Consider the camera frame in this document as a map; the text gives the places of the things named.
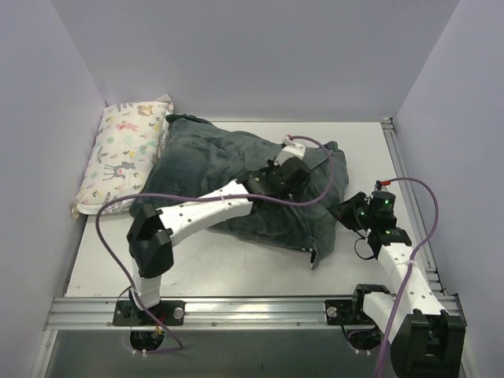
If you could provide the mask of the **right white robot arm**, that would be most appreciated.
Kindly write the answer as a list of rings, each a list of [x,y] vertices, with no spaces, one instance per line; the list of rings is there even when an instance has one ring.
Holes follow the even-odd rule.
[[[416,262],[413,243],[398,227],[395,195],[363,192],[338,204],[333,213],[345,228],[365,239],[389,276],[392,291],[362,285],[349,303],[350,315],[379,328],[388,348],[377,364],[389,361],[398,377],[457,377],[465,341],[465,323],[437,299]]]

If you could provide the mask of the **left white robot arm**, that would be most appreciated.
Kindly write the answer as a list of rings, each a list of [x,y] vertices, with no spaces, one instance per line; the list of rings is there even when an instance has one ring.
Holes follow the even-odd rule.
[[[174,265],[173,247],[206,228],[244,217],[260,206],[249,195],[286,200],[299,191],[311,169],[298,157],[282,165],[246,172],[236,180],[195,201],[156,209],[144,205],[127,234],[128,249],[135,262],[134,287],[130,289],[132,316],[142,324],[155,321],[161,302],[161,276]]]

